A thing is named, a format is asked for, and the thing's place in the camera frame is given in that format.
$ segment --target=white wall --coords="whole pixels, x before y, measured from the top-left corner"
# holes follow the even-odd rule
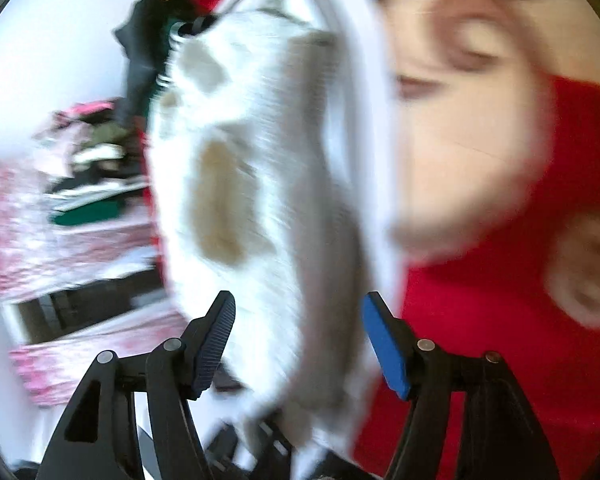
[[[11,0],[0,15],[0,158],[30,148],[49,112],[120,95],[111,31],[135,0]]]
[[[38,409],[9,359],[13,344],[0,314],[0,450],[7,462],[29,459]]]

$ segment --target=white cloth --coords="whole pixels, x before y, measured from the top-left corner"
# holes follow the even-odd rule
[[[277,12],[225,15],[171,54],[172,86],[150,107],[170,289],[189,317],[234,294],[223,360],[251,415],[341,393],[357,251],[320,138],[332,44]]]

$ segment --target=green object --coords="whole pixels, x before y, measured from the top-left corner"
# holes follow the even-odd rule
[[[128,136],[129,130],[118,126],[115,122],[100,124],[93,129],[91,139],[82,144],[82,148],[91,148],[103,142],[115,144]]]
[[[111,220],[118,218],[121,214],[122,208],[118,200],[100,200],[52,216],[50,220],[56,225],[77,226]]]

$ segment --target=blue gripper pad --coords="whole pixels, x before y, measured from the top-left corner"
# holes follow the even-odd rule
[[[377,292],[370,292],[363,300],[362,322],[376,352],[382,374],[389,387],[402,400],[407,400],[411,383],[407,377],[405,355],[392,334],[395,318]]]

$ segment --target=red blanket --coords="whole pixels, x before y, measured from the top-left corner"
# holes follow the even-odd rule
[[[554,157],[521,215],[464,257],[409,271],[402,318],[448,352],[499,351],[534,407],[563,480],[600,450],[600,332],[558,309],[542,287],[555,233],[571,213],[600,206],[600,86],[555,79]],[[454,477],[462,421],[454,394],[439,480]],[[408,412],[382,382],[354,457],[384,474]]]

